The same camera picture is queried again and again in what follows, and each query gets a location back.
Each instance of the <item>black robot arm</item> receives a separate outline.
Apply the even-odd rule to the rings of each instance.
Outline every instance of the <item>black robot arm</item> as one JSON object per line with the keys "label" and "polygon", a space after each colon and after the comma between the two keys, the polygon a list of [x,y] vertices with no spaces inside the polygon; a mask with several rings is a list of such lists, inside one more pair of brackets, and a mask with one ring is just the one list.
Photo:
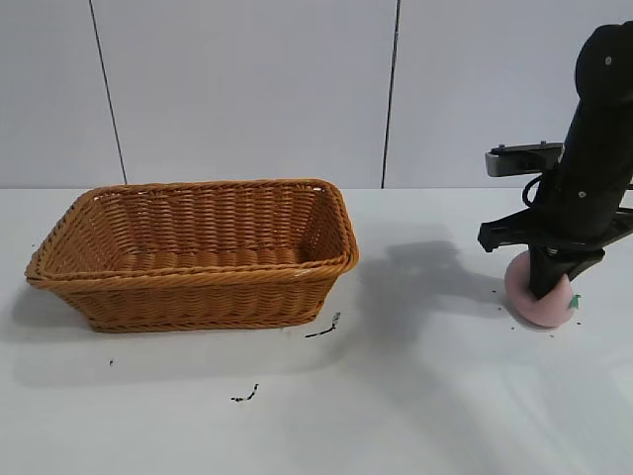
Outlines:
{"label": "black robot arm", "polygon": [[633,211],[620,208],[633,178],[633,22],[595,30],[576,63],[576,89],[565,143],[500,146],[486,155],[490,176],[541,173],[525,187],[526,210],[483,223],[479,233],[487,252],[528,244],[530,290],[539,299],[633,233]]}

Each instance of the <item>white wall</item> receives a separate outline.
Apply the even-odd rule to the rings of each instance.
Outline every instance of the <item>white wall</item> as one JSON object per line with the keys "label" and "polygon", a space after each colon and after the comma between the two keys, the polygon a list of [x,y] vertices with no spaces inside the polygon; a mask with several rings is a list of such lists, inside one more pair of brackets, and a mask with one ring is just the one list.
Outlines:
{"label": "white wall", "polygon": [[498,143],[562,141],[581,46],[631,0],[403,0],[388,187],[524,184],[492,179]]}
{"label": "white wall", "polygon": [[0,2],[0,187],[123,175],[87,0]]}
{"label": "white wall", "polygon": [[131,182],[379,187],[395,0],[96,0]]}

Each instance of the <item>white tabletop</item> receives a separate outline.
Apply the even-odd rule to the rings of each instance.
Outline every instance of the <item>white tabletop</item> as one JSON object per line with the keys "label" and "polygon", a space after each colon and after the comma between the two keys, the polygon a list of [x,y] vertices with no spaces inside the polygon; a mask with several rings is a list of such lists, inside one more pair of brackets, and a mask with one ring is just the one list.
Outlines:
{"label": "white tabletop", "polygon": [[361,262],[312,324],[99,334],[23,277],[79,193],[0,191],[2,473],[633,473],[633,238],[544,332],[503,305],[521,247],[477,243],[520,190],[349,191]]}

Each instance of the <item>wicker basket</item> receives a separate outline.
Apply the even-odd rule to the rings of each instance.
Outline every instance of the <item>wicker basket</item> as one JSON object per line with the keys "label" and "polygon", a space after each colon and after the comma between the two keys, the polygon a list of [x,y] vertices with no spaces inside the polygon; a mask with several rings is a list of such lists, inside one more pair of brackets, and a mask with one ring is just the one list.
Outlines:
{"label": "wicker basket", "polygon": [[79,197],[26,275],[97,332],[266,329],[314,319],[357,261],[323,181],[126,185]]}

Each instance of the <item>pink ball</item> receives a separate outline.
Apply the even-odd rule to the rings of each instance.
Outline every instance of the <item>pink ball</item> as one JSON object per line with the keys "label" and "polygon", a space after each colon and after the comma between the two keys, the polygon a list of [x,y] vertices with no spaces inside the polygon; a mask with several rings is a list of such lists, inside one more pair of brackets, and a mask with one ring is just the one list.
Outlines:
{"label": "pink ball", "polygon": [[552,328],[559,327],[574,315],[574,309],[570,307],[574,291],[567,275],[541,300],[530,291],[529,280],[530,254],[525,251],[515,257],[505,271],[505,293],[523,318],[539,327]]}

